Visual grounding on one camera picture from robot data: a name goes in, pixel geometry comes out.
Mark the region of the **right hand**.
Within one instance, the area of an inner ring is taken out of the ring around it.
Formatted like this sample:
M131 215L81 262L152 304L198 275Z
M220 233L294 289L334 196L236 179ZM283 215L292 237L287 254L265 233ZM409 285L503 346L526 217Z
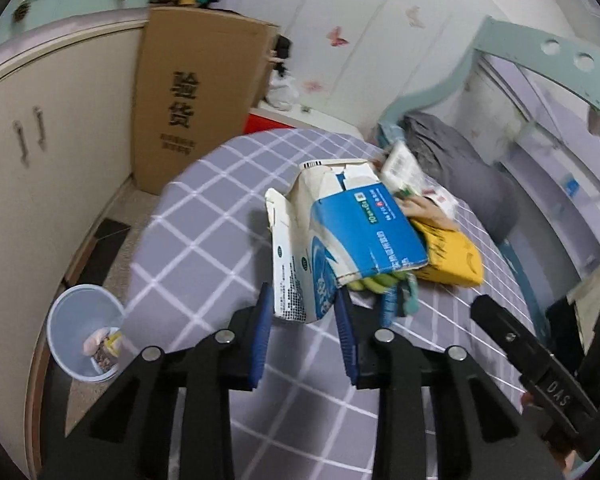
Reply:
M532 394L528 391L525 391L520 398L520 403L523 408L526 408L528 405L533 405L534 399ZM554 450L554 448L552 448L548 442L546 442L546 446L562 473L565 476L569 474L570 471L572 471L574 461L576 460L576 451L571 450L569 453L562 453Z

